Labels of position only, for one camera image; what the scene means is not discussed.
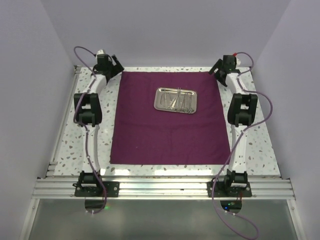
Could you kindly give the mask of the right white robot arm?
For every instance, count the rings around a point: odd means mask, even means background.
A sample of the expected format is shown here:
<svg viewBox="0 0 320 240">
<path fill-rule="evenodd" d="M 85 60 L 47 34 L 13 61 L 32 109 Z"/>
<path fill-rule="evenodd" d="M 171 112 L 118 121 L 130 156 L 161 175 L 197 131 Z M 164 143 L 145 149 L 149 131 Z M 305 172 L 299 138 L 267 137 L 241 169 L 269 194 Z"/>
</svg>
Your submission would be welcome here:
<svg viewBox="0 0 320 240">
<path fill-rule="evenodd" d="M 232 93 L 227 112 L 227 122 L 231 126 L 232 149 L 222 185 L 223 192 L 232 197 L 248 187 L 246 128 L 252 126 L 255 121 L 258 96 L 250 93 L 245 87 L 235 54 L 224 55 L 214 64 L 209 74 Z"/>
</svg>

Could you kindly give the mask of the wide steel tweezers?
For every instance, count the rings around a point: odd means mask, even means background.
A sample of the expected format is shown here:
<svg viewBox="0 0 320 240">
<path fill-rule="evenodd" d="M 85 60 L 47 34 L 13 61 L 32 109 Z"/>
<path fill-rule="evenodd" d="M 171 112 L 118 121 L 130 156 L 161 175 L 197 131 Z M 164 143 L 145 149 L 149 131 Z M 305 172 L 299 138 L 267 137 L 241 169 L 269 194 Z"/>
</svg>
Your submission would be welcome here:
<svg viewBox="0 0 320 240">
<path fill-rule="evenodd" d="M 176 105 L 176 102 L 177 102 L 177 99 L 178 99 L 178 98 L 179 98 L 179 97 L 176 96 L 176 97 L 169 103 L 168 108 L 170 108 L 170 109 L 174 108 L 175 105 Z"/>
</svg>

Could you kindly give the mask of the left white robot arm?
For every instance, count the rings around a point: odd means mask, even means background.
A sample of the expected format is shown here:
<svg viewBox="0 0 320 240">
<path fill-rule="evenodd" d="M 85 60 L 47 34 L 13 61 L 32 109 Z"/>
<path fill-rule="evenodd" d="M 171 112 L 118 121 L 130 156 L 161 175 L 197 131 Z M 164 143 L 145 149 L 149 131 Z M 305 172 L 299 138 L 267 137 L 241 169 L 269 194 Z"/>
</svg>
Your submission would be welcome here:
<svg viewBox="0 0 320 240">
<path fill-rule="evenodd" d="M 81 93 L 73 96 L 73 122 L 81 127 L 83 135 L 83 163 L 79 186 L 86 187 L 87 192 L 96 197 L 104 190 L 98 160 L 98 132 L 103 120 L 100 94 L 109 80 L 124 68 L 115 55 L 110 56 L 103 49 L 97 51 L 95 59 L 96 64 L 90 69 L 89 84 Z"/>
</svg>

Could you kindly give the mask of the thin steel tweezers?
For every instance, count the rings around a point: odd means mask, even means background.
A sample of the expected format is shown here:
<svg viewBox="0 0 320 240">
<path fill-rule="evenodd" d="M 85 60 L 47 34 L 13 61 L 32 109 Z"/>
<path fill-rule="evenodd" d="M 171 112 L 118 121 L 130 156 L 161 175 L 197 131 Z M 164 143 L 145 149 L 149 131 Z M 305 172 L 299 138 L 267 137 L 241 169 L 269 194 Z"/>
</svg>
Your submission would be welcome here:
<svg viewBox="0 0 320 240">
<path fill-rule="evenodd" d="M 164 107 L 166 110 L 168 110 L 170 108 L 170 102 L 171 102 L 170 93 L 165 90 L 163 93 L 163 98 L 164 98 Z"/>
</svg>

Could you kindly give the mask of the purple surgical cloth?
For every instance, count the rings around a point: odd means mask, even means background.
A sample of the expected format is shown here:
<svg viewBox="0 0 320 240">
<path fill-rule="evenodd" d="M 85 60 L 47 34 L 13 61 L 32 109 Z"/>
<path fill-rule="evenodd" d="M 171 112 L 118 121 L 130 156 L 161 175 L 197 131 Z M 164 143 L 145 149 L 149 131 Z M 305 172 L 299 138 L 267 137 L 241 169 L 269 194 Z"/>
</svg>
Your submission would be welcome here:
<svg viewBox="0 0 320 240">
<path fill-rule="evenodd" d="M 154 108 L 159 88 L 192 90 L 193 114 Z M 217 80 L 207 72 L 121 75 L 110 153 L 112 164 L 221 165 L 230 154 Z"/>
</svg>

